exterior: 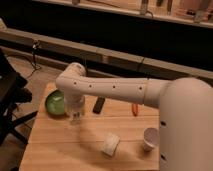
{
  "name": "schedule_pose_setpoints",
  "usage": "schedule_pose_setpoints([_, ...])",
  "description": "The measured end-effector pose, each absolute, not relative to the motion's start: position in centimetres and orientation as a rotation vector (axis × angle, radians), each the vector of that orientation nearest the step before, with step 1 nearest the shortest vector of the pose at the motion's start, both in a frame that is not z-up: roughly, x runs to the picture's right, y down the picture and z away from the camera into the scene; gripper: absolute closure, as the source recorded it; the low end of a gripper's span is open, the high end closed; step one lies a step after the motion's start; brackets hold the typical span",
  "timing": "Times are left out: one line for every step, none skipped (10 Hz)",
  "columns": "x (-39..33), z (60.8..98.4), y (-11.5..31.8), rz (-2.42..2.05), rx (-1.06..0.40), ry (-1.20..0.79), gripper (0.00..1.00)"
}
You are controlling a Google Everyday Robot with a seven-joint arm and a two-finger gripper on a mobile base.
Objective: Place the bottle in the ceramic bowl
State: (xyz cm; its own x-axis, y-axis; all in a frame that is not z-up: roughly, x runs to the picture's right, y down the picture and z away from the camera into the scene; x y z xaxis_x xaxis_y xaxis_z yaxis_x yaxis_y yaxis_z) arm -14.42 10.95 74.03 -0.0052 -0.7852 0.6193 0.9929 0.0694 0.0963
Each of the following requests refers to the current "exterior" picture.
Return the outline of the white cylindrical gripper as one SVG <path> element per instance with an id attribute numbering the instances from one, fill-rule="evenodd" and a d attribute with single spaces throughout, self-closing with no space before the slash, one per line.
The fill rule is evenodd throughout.
<path id="1" fill-rule="evenodd" d="M 66 95 L 64 102 L 65 112 L 71 117 L 71 124 L 78 124 L 81 116 L 84 114 L 85 97 L 82 95 Z"/>

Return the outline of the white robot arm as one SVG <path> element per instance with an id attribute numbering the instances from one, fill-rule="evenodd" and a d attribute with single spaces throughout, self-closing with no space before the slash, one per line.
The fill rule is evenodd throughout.
<path id="1" fill-rule="evenodd" d="M 94 78 L 73 62 L 57 77 L 68 112 L 86 95 L 144 104 L 159 110 L 159 171 L 213 171 L 213 86 L 185 77 Z"/>

